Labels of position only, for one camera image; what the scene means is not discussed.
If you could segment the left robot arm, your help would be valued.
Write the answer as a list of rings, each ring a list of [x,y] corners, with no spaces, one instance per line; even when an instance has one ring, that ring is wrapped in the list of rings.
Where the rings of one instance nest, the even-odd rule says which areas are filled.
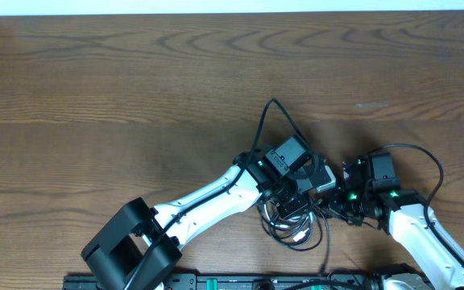
[[[325,159],[298,135],[239,154],[218,179],[178,200],[125,204],[81,251],[103,289],[159,289],[182,249],[219,221],[272,201],[281,218],[304,214],[309,191],[334,188]]]

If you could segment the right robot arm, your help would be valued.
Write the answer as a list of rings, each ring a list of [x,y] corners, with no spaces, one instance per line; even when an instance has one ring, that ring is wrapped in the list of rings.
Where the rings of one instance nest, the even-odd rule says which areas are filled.
[[[382,149],[344,164],[340,185],[320,207],[352,226],[367,218],[414,259],[433,289],[464,289],[464,250],[415,189],[403,189],[390,152]]]

